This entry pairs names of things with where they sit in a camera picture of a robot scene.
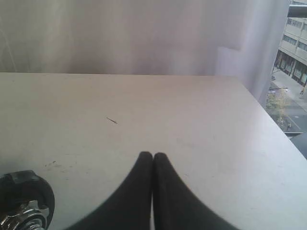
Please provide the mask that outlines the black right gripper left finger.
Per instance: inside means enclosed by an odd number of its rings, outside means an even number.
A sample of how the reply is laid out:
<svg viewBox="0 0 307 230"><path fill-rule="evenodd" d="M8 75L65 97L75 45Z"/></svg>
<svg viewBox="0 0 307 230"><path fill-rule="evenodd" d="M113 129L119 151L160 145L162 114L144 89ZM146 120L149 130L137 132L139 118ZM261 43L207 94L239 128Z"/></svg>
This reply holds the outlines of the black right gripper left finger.
<svg viewBox="0 0 307 230"><path fill-rule="evenodd" d="M97 209L68 227L69 230L149 230L153 156L139 154L116 191Z"/></svg>

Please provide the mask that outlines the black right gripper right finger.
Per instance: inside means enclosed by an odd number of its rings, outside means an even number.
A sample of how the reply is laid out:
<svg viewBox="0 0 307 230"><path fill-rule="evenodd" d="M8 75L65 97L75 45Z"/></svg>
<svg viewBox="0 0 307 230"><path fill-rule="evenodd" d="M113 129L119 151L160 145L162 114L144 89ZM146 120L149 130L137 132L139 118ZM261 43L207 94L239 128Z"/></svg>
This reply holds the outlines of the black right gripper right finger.
<svg viewBox="0 0 307 230"><path fill-rule="evenodd" d="M169 158L153 158L153 215L156 230L235 230L184 184Z"/></svg>

